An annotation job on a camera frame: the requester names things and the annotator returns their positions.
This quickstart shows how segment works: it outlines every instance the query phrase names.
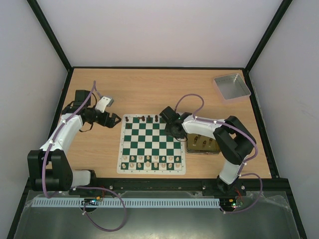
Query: chessboard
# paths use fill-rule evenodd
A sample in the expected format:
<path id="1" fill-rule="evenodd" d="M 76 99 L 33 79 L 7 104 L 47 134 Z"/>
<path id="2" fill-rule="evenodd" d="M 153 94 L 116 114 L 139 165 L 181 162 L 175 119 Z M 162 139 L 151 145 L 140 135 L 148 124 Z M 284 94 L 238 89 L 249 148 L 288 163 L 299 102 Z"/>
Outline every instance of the chessboard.
<path id="1" fill-rule="evenodd" d="M 185 143 L 165 135 L 158 115 L 124 115 L 117 172 L 183 175 Z"/>

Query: black metal frame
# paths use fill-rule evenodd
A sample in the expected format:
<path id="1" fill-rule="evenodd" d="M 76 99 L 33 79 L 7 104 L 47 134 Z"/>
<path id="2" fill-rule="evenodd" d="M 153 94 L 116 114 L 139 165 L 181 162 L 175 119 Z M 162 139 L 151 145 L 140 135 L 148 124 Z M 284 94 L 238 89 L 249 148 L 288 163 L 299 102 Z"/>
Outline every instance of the black metal frame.
<path id="1" fill-rule="evenodd" d="M 296 206 L 288 179 L 283 179 L 279 177 L 279 173 L 277 170 L 277 166 L 274 160 L 274 156 L 270 147 L 270 143 L 267 137 L 267 133 L 265 130 L 265 125 L 262 119 L 262 115 L 258 106 L 258 102 L 256 99 L 256 95 L 249 77 L 249 72 L 251 71 L 252 67 L 256 63 L 259 55 L 261 54 L 262 50 L 266 46 L 268 40 L 270 39 L 271 35 L 275 31 L 277 25 L 279 24 L 280 20 L 284 16 L 286 10 L 288 9 L 289 5 L 291 4 L 292 0 L 283 0 L 280 7 L 278 8 L 275 16 L 273 17 L 272 21 L 270 22 L 266 32 L 264 33 L 262 39 L 260 40 L 256 50 L 254 51 L 251 59 L 249 60 L 246 68 L 241 67 L 234 67 L 234 68 L 214 68 L 214 67 L 71 67 L 67 57 L 65 56 L 57 38 L 55 37 L 49 23 L 47 22 L 39 4 L 36 0 L 27 0 L 30 7 L 32 8 L 35 16 L 39 20 L 43 30 L 47 34 L 48 38 L 50 39 L 54 49 L 56 50 L 58 56 L 60 57 L 62 63 L 64 64 L 65 68 L 68 71 L 68 75 L 65 80 L 64 88 L 60 97 L 60 101 L 58 103 L 58 107 L 55 112 L 55 116 L 52 122 L 52 127 L 50 130 L 50 135 L 53 133 L 54 129 L 58 125 L 59 117 L 62 111 L 62 107 L 64 104 L 64 100 L 68 91 L 68 87 L 72 78 L 72 74 L 74 69 L 76 68 L 90 68 L 90 69 L 186 69 L 186 70 L 242 70 L 244 74 L 244 78 L 248 88 L 251 91 L 251 104 L 255 114 L 256 123 L 258 126 L 258 130 L 261 136 L 261 140 L 263 143 L 264 151 L 266 154 L 267 162 L 269 165 L 269 169 L 271 172 L 272 179 L 263 179 L 263 190 L 264 191 L 284 191 L 287 194 L 290 207 L 293 210 L 293 215 L 295 218 L 295 222 L 300 234 L 300 237 L 306 239 L 306 233 L 298 212 L 298 208 Z M 212 185 L 216 182 L 216 179 L 120 179 L 120 178 L 96 178 L 96 183 L 101 184 L 105 187 L 113 187 L 114 191 L 123 192 L 123 191 L 134 191 L 134 190 L 142 190 L 142 191 L 149 191 L 149 190 L 156 190 L 156 191 L 202 191 L 204 195 L 217 195 L 216 191 L 212 189 Z M 240 183 L 243 183 L 246 187 L 246 191 L 259 191 L 260 184 L 259 180 L 257 179 L 239 179 Z M 19 206 L 17 208 L 15 217 L 13 219 L 8 239 L 12 239 L 14 237 L 25 201 L 28 194 L 28 191 L 31 190 L 30 181 L 28 180 L 23 195 L 21 197 Z M 82 196 L 90 196 L 94 194 L 94 192 L 83 191 L 81 192 Z"/>

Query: white wall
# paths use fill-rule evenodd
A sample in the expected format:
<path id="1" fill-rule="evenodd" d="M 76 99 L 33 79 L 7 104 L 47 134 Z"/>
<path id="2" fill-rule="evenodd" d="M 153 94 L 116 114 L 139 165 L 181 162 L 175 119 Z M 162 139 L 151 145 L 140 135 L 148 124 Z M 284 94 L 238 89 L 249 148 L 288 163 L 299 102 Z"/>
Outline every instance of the white wall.
<path id="1" fill-rule="evenodd" d="M 282 0 L 38 0 L 72 66 L 245 67 Z"/>
<path id="2" fill-rule="evenodd" d="M 28 178 L 26 156 L 48 136 L 66 70 L 27 1 L 0 7 L 0 238 Z"/>
<path id="3" fill-rule="evenodd" d="M 319 234 L 319 1 L 294 0 L 251 71 L 280 176 Z"/>

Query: wooden tabletop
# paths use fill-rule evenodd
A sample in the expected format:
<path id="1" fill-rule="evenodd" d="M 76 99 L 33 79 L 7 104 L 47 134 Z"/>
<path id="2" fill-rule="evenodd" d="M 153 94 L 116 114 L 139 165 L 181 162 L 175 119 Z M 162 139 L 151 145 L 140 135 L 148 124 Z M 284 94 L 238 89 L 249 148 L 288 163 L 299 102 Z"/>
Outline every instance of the wooden tabletop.
<path id="1" fill-rule="evenodd" d="M 205 99 L 204 108 L 197 114 L 199 117 L 236 116 L 255 137 L 259 154 L 242 173 L 255 172 L 262 178 L 271 178 L 250 100 L 224 105 L 213 89 L 213 78 L 233 73 L 243 77 L 239 70 L 75 69 L 64 106 L 74 100 L 75 90 L 91 90 L 94 80 L 102 95 L 115 100 L 106 110 L 121 118 L 124 114 L 159 114 L 167 106 L 174 109 L 183 95 L 199 94 Z M 200 99 L 186 97 L 178 111 L 193 112 L 200 105 Z M 121 123 L 114 128 L 95 124 L 91 131 L 76 134 L 67 153 L 72 169 L 94 169 L 97 177 L 105 178 L 216 178 L 223 167 L 225 159 L 221 153 L 187 154 L 185 175 L 118 174 L 120 129 Z"/>

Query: cable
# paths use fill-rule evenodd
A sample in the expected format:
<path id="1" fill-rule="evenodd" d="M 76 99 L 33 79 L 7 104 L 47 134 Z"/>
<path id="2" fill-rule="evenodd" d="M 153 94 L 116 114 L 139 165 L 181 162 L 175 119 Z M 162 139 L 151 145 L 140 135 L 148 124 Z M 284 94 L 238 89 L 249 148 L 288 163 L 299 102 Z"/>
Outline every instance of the cable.
<path id="1" fill-rule="evenodd" d="M 77 186 L 76 188 L 80 188 L 80 189 L 89 189 L 89 190 L 103 190 L 103 191 L 107 191 L 107 192 L 110 192 L 112 193 L 113 195 L 115 195 L 116 197 L 118 197 L 123 205 L 123 209 L 124 209 L 124 218 L 123 218 L 123 221 L 122 223 L 115 229 L 106 229 L 106 228 L 103 228 L 99 225 L 97 225 L 92 219 L 91 217 L 89 216 L 89 214 L 85 211 L 85 207 L 87 206 L 88 203 L 86 203 L 84 206 L 83 206 L 83 214 L 86 215 L 86 217 L 89 219 L 89 221 L 93 224 L 93 226 L 95 226 L 96 228 L 104 231 L 104 232 L 115 232 L 115 231 L 118 231 L 119 229 L 121 229 L 126 221 L 127 221 L 127 208 L 125 207 L 125 203 L 123 201 L 123 199 L 120 197 L 120 195 L 118 195 L 116 192 L 114 191 L 111 191 L 110 189 L 107 189 L 107 188 L 100 188 L 100 187 L 83 187 L 83 186 Z"/>
<path id="2" fill-rule="evenodd" d="M 226 126 L 226 127 L 229 127 L 229 128 L 231 128 L 231 129 L 233 129 L 234 131 L 236 131 L 236 132 L 240 133 L 241 135 L 243 135 L 245 138 L 247 138 L 247 139 L 252 143 L 252 145 L 253 145 L 254 148 L 255 148 L 255 154 L 254 154 L 253 156 L 251 156 L 251 157 L 249 157 L 249 158 L 243 160 L 243 162 L 242 162 L 242 164 L 241 164 L 241 166 L 240 166 L 240 168 L 239 168 L 239 170 L 238 170 L 238 174 L 240 174 L 240 172 L 243 170 L 243 168 L 244 168 L 244 166 L 245 166 L 245 163 L 246 163 L 247 161 L 249 161 L 249 160 L 252 160 L 253 158 L 255 158 L 255 157 L 257 156 L 257 154 L 258 154 L 258 147 L 257 147 L 256 143 L 255 143 L 255 142 L 253 141 L 253 139 L 252 139 L 250 136 L 248 136 L 245 132 L 241 131 L 240 129 L 238 129 L 238 128 L 236 128 L 236 127 L 234 127 L 234 126 L 232 126 L 232 125 L 230 125 L 230 124 L 228 124 L 228 123 L 221 122 L 221 121 L 217 121 L 217 120 L 203 119 L 203 118 L 197 117 L 197 116 L 196 116 L 196 113 L 198 113 L 198 112 L 204 107 L 204 103 L 205 103 L 204 98 L 203 98 L 202 96 L 200 96 L 200 95 L 197 95 L 197 94 L 187 94 L 187 95 L 184 95 L 184 96 L 183 96 L 182 98 L 180 98 L 179 101 L 177 102 L 177 104 L 176 104 L 176 106 L 175 106 L 175 112 L 176 112 L 176 110 L 177 110 L 177 107 L 178 107 L 179 103 L 180 103 L 185 97 L 187 97 L 187 96 L 197 96 L 197 97 L 199 97 L 199 98 L 201 99 L 201 101 L 202 101 L 201 106 L 200 106 L 197 110 L 195 110 L 194 113 L 192 114 L 192 116 L 193 116 L 193 118 L 194 118 L 195 120 L 202 121 L 202 122 L 208 122 L 208 123 L 214 123 L 214 124 L 221 124 L 221 125 L 224 125 L 224 126 Z"/>
<path id="3" fill-rule="evenodd" d="M 258 179 L 259 179 L 259 182 L 260 182 L 260 191 L 259 191 L 259 194 L 257 196 L 257 199 L 251 204 L 249 205 L 248 207 L 242 209 L 242 210 L 239 210 L 239 211 L 235 211 L 235 212 L 226 212 L 224 209 L 220 208 L 220 210 L 223 212 L 223 214 L 235 214 L 235 213 L 242 213 L 244 211 L 247 211 L 249 209 L 251 209 L 257 202 L 258 200 L 260 199 L 262 193 L 263 193 L 263 181 L 261 180 L 261 177 L 259 177 L 258 174 L 256 173 L 246 173 L 246 174 L 242 174 L 241 176 L 242 177 L 245 177 L 245 176 L 249 176 L 249 175 L 254 175 L 256 176 Z"/>
<path id="4" fill-rule="evenodd" d="M 45 185 L 45 167 L 46 167 L 46 162 L 47 162 L 47 159 L 48 159 L 48 156 L 49 156 L 49 152 L 55 142 L 55 139 L 57 138 L 58 134 L 60 133 L 61 129 L 66 125 L 66 123 L 72 119 L 84 106 L 85 104 L 88 102 L 88 100 L 91 98 L 91 95 L 93 93 L 93 91 L 97 91 L 96 89 L 96 81 L 93 82 L 93 86 L 92 86 L 92 89 L 89 93 L 89 95 L 87 96 L 87 98 L 84 100 L 84 102 L 81 104 L 81 106 L 73 113 L 71 114 L 66 120 L 65 120 L 65 123 L 62 123 L 59 128 L 55 131 L 55 134 L 53 135 L 52 137 L 52 141 L 51 143 L 49 144 L 45 154 L 44 154 L 44 159 L 43 159 L 43 165 L 42 165 L 42 190 L 43 190 L 43 193 L 45 195 L 46 198 L 52 198 L 54 196 L 55 193 L 53 193 L 51 196 L 48 195 L 48 192 L 46 190 L 46 185 Z"/>

